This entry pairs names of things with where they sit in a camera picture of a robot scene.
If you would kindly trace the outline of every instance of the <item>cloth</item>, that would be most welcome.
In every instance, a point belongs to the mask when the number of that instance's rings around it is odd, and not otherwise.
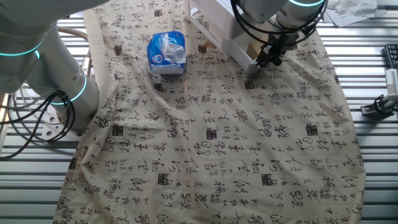
[[[340,15],[376,17],[377,0],[329,0],[329,9],[336,9]]]
[[[319,36],[247,79],[184,4],[113,0],[85,12],[100,106],[53,223],[358,223],[366,174]],[[171,30],[185,35],[187,70],[154,75],[147,44]]]

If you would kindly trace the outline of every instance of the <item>blue plastic bag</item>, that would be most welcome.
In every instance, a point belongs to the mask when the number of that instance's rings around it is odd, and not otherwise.
[[[147,47],[150,70],[182,75],[185,69],[185,38],[178,31],[154,34]]]

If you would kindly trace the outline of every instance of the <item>crumpled plastic bag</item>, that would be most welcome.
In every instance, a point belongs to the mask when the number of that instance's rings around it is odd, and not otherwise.
[[[373,18],[377,10],[377,0],[329,0],[329,9],[341,14]]]
[[[184,72],[185,38],[178,31],[154,34],[147,47],[148,62],[154,73],[181,75]]]

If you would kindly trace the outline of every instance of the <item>slotted metal platform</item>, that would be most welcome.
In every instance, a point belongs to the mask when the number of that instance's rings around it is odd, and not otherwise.
[[[382,49],[386,44],[398,44],[398,1],[378,2],[381,9],[387,9],[382,17],[339,29],[333,24],[319,24],[318,32],[351,108],[368,173],[362,223],[397,224],[398,115],[375,122],[362,117],[359,108],[386,94],[386,62]],[[85,32],[83,18],[79,15],[61,20],[58,25]],[[88,43],[71,35],[61,34],[61,37],[81,63]],[[28,126],[33,128],[34,123],[32,118]],[[20,124],[17,127],[27,135]],[[3,155],[16,152],[24,143],[25,140],[8,127]],[[77,144],[31,144],[14,159],[0,162],[0,224],[52,223],[63,179]]]

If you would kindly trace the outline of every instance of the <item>white paper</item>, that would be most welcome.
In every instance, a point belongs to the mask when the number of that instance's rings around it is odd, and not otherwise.
[[[324,23],[333,23],[332,19],[330,18],[330,16],[328,15],[328,13],[325,13],[323,15],[323,22]]]
[[[385,14],[386,10],[377,10],[376,17]],[[360,17],[360,16],[351,16],[348,14],[340,14],[337,10],[327,9],[326,13],[329,15],[330,19],[338,26],[343,27],[350,24],[354,24],[356,22],[364,21],[368,18]]]
[[[340,14],[373,18],[376,16],[376,0],[330,0],[329,9],[336,9]]]

